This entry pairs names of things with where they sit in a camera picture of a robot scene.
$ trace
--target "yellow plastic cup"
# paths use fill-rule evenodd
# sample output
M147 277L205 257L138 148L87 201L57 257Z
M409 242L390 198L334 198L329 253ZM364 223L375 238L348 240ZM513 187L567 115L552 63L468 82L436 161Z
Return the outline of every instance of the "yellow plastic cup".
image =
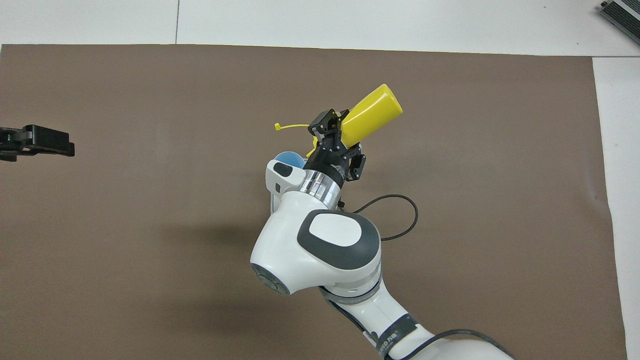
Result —
M342 121L342 143L352 147L402 114L387 84L380 85L356 104Z

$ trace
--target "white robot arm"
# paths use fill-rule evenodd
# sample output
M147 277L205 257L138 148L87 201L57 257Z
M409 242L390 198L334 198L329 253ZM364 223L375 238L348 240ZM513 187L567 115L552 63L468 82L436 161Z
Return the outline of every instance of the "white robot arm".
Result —
M344 181L360 178L365 159L359 143L347 147L341 139L347 113L328 110L309 125L318 140L306 163L301 158L268 163L272 214L251 254L258 278L284 295L318 287L385 360L512 359L486 337L491 343L434 336L389 294L377 228L361 215L337 209Z

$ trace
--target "brown paper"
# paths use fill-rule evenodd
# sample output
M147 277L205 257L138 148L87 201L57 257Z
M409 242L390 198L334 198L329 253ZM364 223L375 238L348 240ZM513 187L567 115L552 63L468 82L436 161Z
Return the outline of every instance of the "brown paper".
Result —
M249 256L268 160L382 83L404 114L363 141L347 209L402 193L385 282L431 332L519 359L625 359L590 58L199 45L5 45L0 121L75 158L0 163L6 359L376 359L315 289ZM401 200L362 213L383 236Z

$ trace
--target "black cable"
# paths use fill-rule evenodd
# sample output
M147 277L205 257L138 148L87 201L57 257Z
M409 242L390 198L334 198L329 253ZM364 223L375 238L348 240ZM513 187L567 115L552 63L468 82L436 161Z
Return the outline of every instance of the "black cable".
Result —
M382 238L382 239L380 239L381 241L393 240L393 239L397 239L397 238L399 238L401 236L406 235L411 230L413 230L413 228L415 227L415 224L418 222L418 207L416 206L415 202L413 202L413 200L409 199L408 197L406 197L404 195L400 195L400 194L388 194L388 195L383 195L383 196L377 197L377 198L373 199L372 201L369 201L367 204L362 206L360 209L357 209L353 213L357 214L357 213L361 212L362 210L368 208L370 205L374 204L375 202L378 202L378 201L380 201L382 199L386 199L388 197L399 197L400 199L407 200L411 204L411 206L413 206L413 210L415 211L415 217L413 218L413 223L411 224L411 226L407 230L399 233L398 235L393 235L393 236L389 236L387 238ZM343 207L344 207L344 203L340 202L340 205L339 205L340 210L344 211ZM398 359L398 360L409 360L413 356L416 356L420 351L422 351L422 349L424 349L427 346L429 346L430 344L434 343L436 340L440 340L440 339L442 339L444 337L451 336L451 335L473 335L473 336L476 336L478 338L481 338L482 340L485 340L486 342L488 342L489 344L491 344L494 347L498 348L498 350L502 351L503 353L507 354L510 358L515 360L515 357L507 349L505 349L502 345L500 345L494 339L491 339L490 337L488 337L487 335L484 335L481 332L478 332L478 331L475 331L475 330L468 330L468 329L454 329L454 330L449 330L449 331L441 332L440 334L434 335L431 339L428 339L427 341L423 342L419 347L417 347L409 355L403 357L402 359ZM390 357L389 355L387 355L387 356L385 356L385 360L396 360L396 359L394 359L394 358Z
M493 345L494 347L497 347L498 350L502 351L503 353L507 354L510 358L515 360L515 357L507 350L505 349L502 345L500 345L498 343L498 341L495 341L494 339L491 339L490 337L488 337L487 335L481 333L481 332L477 332L474 330L467 330L467 329L454 329L454 330L449 330L449 331L445 331L445 332L441 332L440 334L437 334L435 336L433 336L431 339L428 339L427 341L423 342L419 347L417 347L414 351L412 351L409 355L403 357L402 359L399 360L409 360L412 357L416 356L420 351L422 351L422 349L426 348L427 346L429 346L430 344L434 343L436 340L440 340L446 336L451 336L451 335L473 335L473 336L477 336L478 338L481 338L482 340L485 340L486 342L488 342L489 344ZM390 357L389 355L385 356L385 360L396 360L393 357Z
M397 239L401 236L407 235L411 230L413 230L413 228L415 227L415 224L417 224L418 222L418 206L415 204L415 202L413 202L413 200L409 199L408 197L404 196L404 195L400 195L400 194L396 194L396 193L390 193L388 195L382 195L379 196L375 199L373 199L372 201L369 201L367 204L364 204L364 206L362 206L360 209L357 209L356 211L353 211L354 214L357 214L359 212L361 212L362 210L368 208L370 205L374 204L375 202L378 202L382 199L386 199L388 197L399 197L400 199L404 199L407 200L411 206L413 206L413 210L415 211L415 217L413 218L413 223L411 224L411 226L409 226L409 228L407 228L407 230L397 234L397 235L393 235L393 236L388 236L386 238L382 238L380 239L380 241L387 241L387 240L393 240L393 239Z

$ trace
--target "white floor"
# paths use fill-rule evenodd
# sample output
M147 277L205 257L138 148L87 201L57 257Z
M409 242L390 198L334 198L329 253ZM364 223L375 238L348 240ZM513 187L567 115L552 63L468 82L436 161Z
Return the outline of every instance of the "white floor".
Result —
M0 44L230 44L595 56L630 360L640 360L640 45L600 0L0 0Z

